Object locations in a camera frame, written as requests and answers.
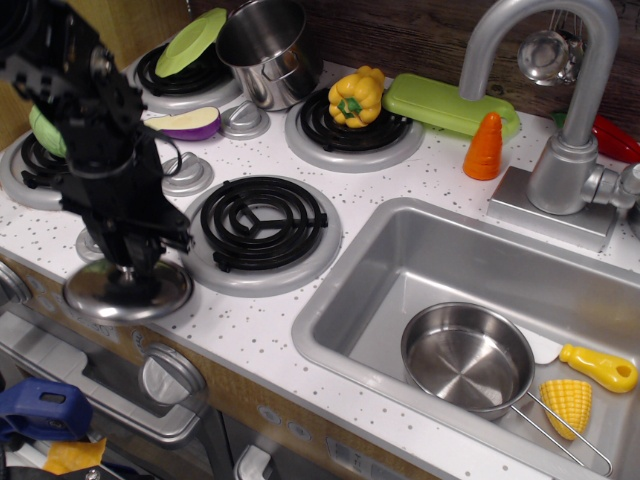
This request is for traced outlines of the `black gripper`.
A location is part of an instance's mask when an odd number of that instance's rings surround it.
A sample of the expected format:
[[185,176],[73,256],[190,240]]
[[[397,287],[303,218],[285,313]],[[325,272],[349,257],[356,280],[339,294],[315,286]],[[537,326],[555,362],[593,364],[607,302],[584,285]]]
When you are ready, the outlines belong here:
[[155,141],[140,139],[123,165],[95,178],[74,171],[58,180],[62,207],[80,215],[105,258],[151,277],[166,247],[186,252],[190,221],[165,197]]

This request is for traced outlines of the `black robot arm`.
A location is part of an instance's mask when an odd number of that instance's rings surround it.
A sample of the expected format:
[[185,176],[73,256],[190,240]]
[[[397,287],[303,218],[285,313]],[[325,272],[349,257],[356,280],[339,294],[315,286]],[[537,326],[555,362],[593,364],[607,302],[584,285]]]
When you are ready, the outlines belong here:
[[108,261],[144,278],[167,248],[188,251],[189,221],[163,194],[142,93],[71,6],[2,2],[1,78],[61,134],[69,172],[52,187]]

